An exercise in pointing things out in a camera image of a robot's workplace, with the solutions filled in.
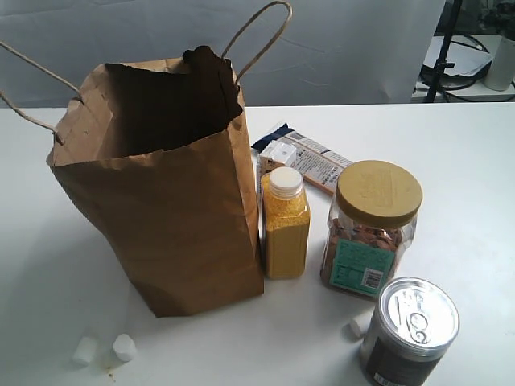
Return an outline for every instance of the yellow bottle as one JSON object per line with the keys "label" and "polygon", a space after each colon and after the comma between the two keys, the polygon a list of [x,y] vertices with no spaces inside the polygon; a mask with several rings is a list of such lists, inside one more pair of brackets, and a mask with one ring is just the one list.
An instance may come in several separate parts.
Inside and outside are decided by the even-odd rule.
{"label": "yellow bottle", "polygon": [[302,175],[286,166],[263,175],[262,200],[266,276],[299,277],[306,265],[310,221]]}

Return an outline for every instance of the yellow granules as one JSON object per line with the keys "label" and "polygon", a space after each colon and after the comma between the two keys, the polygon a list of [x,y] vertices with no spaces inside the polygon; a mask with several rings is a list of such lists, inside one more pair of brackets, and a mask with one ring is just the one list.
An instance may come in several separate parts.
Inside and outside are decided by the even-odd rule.
{"label": "yellow granules", "polygon": [[293,199],[278,199],[270,191],[270,174],[262,178],[263,232],[266,246],[266,275],[294,278],[304,272],[310,210],[306,192]]}

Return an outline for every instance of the marshmallow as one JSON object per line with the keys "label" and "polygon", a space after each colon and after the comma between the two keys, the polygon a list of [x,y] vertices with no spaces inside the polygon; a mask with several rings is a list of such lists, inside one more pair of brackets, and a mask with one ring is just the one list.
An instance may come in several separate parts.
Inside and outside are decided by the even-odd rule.
{"label": "marshmallow", "polygon": [[97,352],[98,342],[89,336],[83,336],[73,354],[72,361],[88,366]]}
{"label": "marshmallow", "polygon": [[129,362],[134,359],[138,352],[134,341],[127,334],[121,334],[116,338],[113,344],[113,350],[122,362]]}
{"label": "marshmallow", "polygon": [[356,336],[356,338],[363,338],[369,329],[371,318],[372,311],[367,311],[361,315],[356,316],[353,320],[350,321],[349,326],[351,327],[351,331]]}

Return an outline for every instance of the paper bag handle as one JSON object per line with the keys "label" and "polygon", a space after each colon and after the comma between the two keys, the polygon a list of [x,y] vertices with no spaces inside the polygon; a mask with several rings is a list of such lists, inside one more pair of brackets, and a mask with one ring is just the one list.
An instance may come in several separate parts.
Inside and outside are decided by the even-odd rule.
{"label": "paper bag handle", "polygon": [[[32,60],[30,58],[27,58],[24,54],[22,54],[21,52],[16,51],[13,47],[9,46],[7,43],[4,43],[1,40],[0,40],[0,47],[5,48],[11,54],[16,55],[21,60],[25,60],[30,65],[38,68],[39,70],[41,70],[44,73],[46,73],[49,76],[51,76],[52,78],[57,79],[62,84],[65,84],[66,86],[68,86],[71,90],[73,90],[77,94],[77,96],[79,97],[79,100],[82,102],[82,104],[84,104],[84,101],[82,100],[82,97],[80,96],[79,89],[77,87],[75,87],[73,84],[71,84],[67,80],[61,78],[60,76],[56,75],[54,72],[46,69],[41,64],[37,64],[34,60]],[[63,138],[59,135],[59,133],[57,133],[57,130],[56,130],[56,128],[54,126],[49,125],[49,124],[44,123],[44,122],[41,122],[39,119],[35,119],[33,117],[29,117],[28,115],[26,115],[20,108],[18,108],[18,107],[16,107],[14,105],[14,103],[6,96],[6,94],[4,94],[2,92],[2,90],[0,90],[0,98],[2,98],[7,103],[7,105],[11,109],[13,109],[14,112],[17,113],[21,118],[26,119],[29,122],[32,122],[32,123],[34,123],[36,125],[39,125],[41,127],[44,127],[45,129],[48,129],[48,130],[52,131],[52,133],[54,134],[54,137],[56,138],[57,142],[59,144],[61,144],[61,145],[64,144]]]}
{"label": "paper bag handle", "polygon": [[247,27],[253,23],[254,20],[256,20],[263,12],[265,12],[267,9],[269,9],[271,6],[277,6],[277,5],[283,5],[288,10],[288,15],[282,25],[279,27],[277,32],[275,32],[275,35],[272,36],[272,39],[242,68],[242,70],[238,73],[236,77],[236,84],[240,81],[240,78],[252,67],[254,64],[263,56],[265,52],[268,51],[268,49],[274,44],[277,39],[279,39],[279,36],[286,30],[286,27],[288,27],[288,24],[290,23],[291,16],[293,15],[293,10],[291,8],[291,4],[289,2],[271,2],[264,7],[262,7],[258,12],[256,12],[252,18],[249,19],[245,25],[240,28],[240,30],[234,35],[234,37],[231,39],[227,47],[224,49],[224,52],[222,52],[222,59],[225,58],[225,55],[227,54],[227,51],[233,46],[234,42],[240,37],[240,35],[243,33],[244,30],[247,29]]}

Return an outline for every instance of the silver lid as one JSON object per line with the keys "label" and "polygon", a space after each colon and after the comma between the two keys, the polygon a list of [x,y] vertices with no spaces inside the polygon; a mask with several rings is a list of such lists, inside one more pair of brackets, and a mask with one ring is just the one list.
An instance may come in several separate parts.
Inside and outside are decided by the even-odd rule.
{"label": "silver lid", "polygon": [[390,282],[379,295],[379,311],[390,337],[419,355],[445,352],[458,334],[454,303],[422,279],[400,277]]}

